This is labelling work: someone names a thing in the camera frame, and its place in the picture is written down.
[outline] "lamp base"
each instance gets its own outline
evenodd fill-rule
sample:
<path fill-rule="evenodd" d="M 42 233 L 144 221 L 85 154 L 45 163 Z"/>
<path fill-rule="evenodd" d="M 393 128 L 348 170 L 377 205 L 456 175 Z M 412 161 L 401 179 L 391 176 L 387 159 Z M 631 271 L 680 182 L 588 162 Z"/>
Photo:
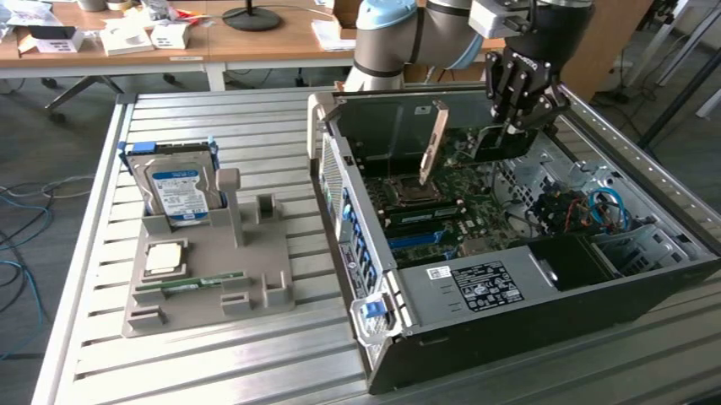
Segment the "lamp base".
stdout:
<path fill-rule="evenodd" d="M 266 31 L 280 25 L 280 16 L 264 8 L 253 8 L 252 15 L 245 8 L 230 8 L 222 13 L 225 24 L 240 31 Z"/>

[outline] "metal table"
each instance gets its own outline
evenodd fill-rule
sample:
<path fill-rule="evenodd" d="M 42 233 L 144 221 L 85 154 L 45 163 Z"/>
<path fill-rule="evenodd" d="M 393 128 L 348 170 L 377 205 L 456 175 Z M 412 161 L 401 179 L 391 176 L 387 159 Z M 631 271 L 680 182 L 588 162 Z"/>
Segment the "metal table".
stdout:
<path fill-rule="evenodd" d="M 307 174 L 307 96 L 321 90 L 118 101 L 33 404 L 670 403 L 721 384 L 718 274 L 630 325 L 368 396 Z M 241 172 L 240 199 L 274 192 L 282 203 L 298 306 L 281 315 L 124 339 L 142 206 L 114 147 L 120 140 L 208 136 L 220 164 Z M 558 136 L 576 156 L 592 157 L 568 127 Z M 716 218 L 707 222 L 721 235 Z"/>

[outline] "blue cable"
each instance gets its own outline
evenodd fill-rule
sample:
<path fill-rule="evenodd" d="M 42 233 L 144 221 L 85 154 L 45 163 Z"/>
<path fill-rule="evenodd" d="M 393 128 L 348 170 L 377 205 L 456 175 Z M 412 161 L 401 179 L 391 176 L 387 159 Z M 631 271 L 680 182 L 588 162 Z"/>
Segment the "blue cable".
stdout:
<path fill-rule="evenodd" d="M 595 200 L 594 195 L 600 193 L 608 194 L 618 203 L 618 209 L 620 210 L 620 220 L 623 221 L 623 230 L 628 230 L 628 216 L 626 214 L 626 208 L 623 206 L 623 199 L 620 198 L 620 195 L 616 193 L 616 191 L 612 188 L 600 187 L 590 192 L 587 195 L 587 206 L 590 207 L 590 214 L 594 217 L 594 220 L 598 224 L 603 223 L 603 220 L 600 218 L 600 215 L 594 210 Z"/>
<path fill-rule="evenodd" d="M 37 235 L 39 235 L 39 233 L 42 233 L 42 231 L 46 229 L 46 227 L 49 226 L 50 224 L 50 219 L 53 218 L 53 213 L 49 211 L 49 209 L 46 209 L 45 207 L 38 207 L 35 205 L 23 205 L 23 204 L 19 204 L 18 202 L 14 202 L 11 201 L 7 197 L 0 195 L 0 199 L 2 199 L 9 205 L 11 205 L 13 207 L 17 207 L 17 208 L 29 208 L 29 209 L 38 209 L 39 211 L 42 211 L 45 213 L 45 222 L 42 223 L 42 226 L 39 226 L 39 228 L 34 231 L 34 233 L 31 235 L 29 235 L 26 238 L 23 238 L 19 242 L 14 243 L 13 245 L 14 246 L 19 246 L 22 245 L 23 243 L 29 242 L 31 239 L 34 239 L 37 237 Z M 0 251 L 6 251 L 7 249 L 10 249 L 11 246 L 2 246 L 0 247 Z"/>
<path fill-rule="evenodd" d="M 30 284 L 31 295 L 34 296 L 34 305 L 37 306 L 37 330 L 30 336 L 22 339 L 22 341 L 17 343 L 11 347 L 10 350 L 2 353 L 2 355 L 0 356 L 0 361 L 2 361 L 10 356 L 10 354 L 17 352 L 21 348 L 23 348 L 31 342 L 31 340 L 34 340 L 34 338 L 39 335 L 39 332 L 42 330 L 42 309 L 39 306 L 39 295 L 37 294 L 37 286 L 34 285 L 34 278 L 31 278 L 30 272 L 27 272 L 25 267 L 17 262 L 10 262 L 9 260 L 0 260 L 0 264 L 6 264 L 22 270 L 26 281 Z"/>

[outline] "floor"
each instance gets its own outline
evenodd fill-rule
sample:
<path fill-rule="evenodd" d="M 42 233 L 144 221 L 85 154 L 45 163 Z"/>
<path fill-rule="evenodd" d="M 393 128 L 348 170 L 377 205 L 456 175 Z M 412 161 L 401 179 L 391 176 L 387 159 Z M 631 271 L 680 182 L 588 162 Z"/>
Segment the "floor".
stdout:
<path fill-rule="evenodd" d="M 638 60 L 638 55 L 652 33 L 636 33 L 626 49 L 623 57 Z M 675 74 L 670 84 L 655 91 L 656 100 L 646 101 L 640 106 L 632 122 L 642 132 L 651 125 L 652 120 L 662 112 L 664 106 L 678 94 L 696 69 L 708 59 L 708 52 L 699 50 L 694 53 L 680 71 Z M 253 71 L 246 74 L 237 72 L 234 77 L 245 84 L 262 87 L 292 87 L 294 85 L 294 70 Z M 332 84 L 333 80 L 343 79 L 337 68 L 307 69 L 305 81 L 311 85 Z M 178 73 L 178 85 L 169 85 L 161 81 L 160 75 L 128 76 L 117 78 L 120 87 L 128 92 L 162 93 L 169 91 L 204 91 L 206 90 L 205 77 L 201 73 Z M 73 83 L 73 79 L 58 79 L 61 87 Z M 646 81 L 650 86 L 652 76 Z M 715 141 L 721 127 L 721 108 L 714 111 L 708 120 L 690 116 L 703 100 L 721 87 L 721 72 L 715 72 L 698 94 L 667 126 L 672 129 L 660 135 L 664 139 L 654 152 L 659 161 L 671 170 L 688 188 L 706 200 L 711 207 L 721 210 L 721 193 L 718 186 L 721 178 L 712 176 L 721 170 L 721 142 Z M 22 88 L 11 95 L 0 96 L 0 186 L 10 186 L 26 181 L 46 183 L 68 176 L 89 174 L 94 171 L 97 154 L 104 141 L 106 125 L 112 113 L 113 94 L 102 85 L 93 85 L 82 95 L 70 100 L 59 111 L 68 116 L 68 123 L 55 125 L 46 120 L 41 109 L 42 104 L 59 92 L 45 89 L 37 79 L 25 80 Z M 630 104 L 618 105 L 616 108 L 599 107 L 607 118 L 622 126 L 626 115 L 634 113 L 642 98 L 631 99 Z M 636 138 L 628 125 L 624 133 Z M 58 192 L 82 190 L 89 183 L 77 183 Z M 21 203 L 43 205 L 45 198 L 27 197 Z M 19 247 L 27 267 L 37 281 L 42 304 L 49 315 L 54 310 L 61 297 L 61 288 L 69 260 L 74 248 L 76 233 L 80 228 L 86 197 L 61 199 L 53 202 L 53 222 L 50 227 L 29 243 Z M 0 230 L 13 232 L 37 210 L 21 210 L 0 202 Z M 14 260 L 7 251 L 0 251 L 0 260 Z M 0 283 L 7 280 L 7 272 L 0 273 Z M 29 289 L 23 292 L 17 303 L 0 315 L 0 350 L 5 351 L 11 345 L 34 333 L 37 328 L 37 311 Z M 30 344 L 18 351 L 21 354 L 42 353 L 49 325 L 41 329 L 39 335 Z M 39 359 L 13 359 L 0 362 L 0 401 L 3 405 L 26 404 L 31 397 L 34 380 L 39 370 Z"/>

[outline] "chair leg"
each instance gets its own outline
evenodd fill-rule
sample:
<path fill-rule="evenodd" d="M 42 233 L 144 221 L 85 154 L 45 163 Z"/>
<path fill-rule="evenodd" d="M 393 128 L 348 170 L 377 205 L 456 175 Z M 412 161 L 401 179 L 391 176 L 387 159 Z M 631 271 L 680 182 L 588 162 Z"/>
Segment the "chair leg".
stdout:
<path fill-rule="evenodd" d="M 104 85 L 112 89 L 116 95 L 121 95 L 124 93 L 122 89 L 114 84 L 108 76 L 97 76 L 97 82 L 104 83 Z"/>
<path fill-rule="evenodd" d="M 59 94 L 54 100 L 50 101 L 47 105 L 45 105 L 45 110 L 50 111 L 54 110 L 65 101 L 72 99 L 76 95 L 80 94 L 82 90 L 85 90 L 94 82 L 97 81 L 97 76 L 85 76 L 81 78 L 77 83 L 73 84 L 73 86 L 66 89 L 62 94 Z"/>

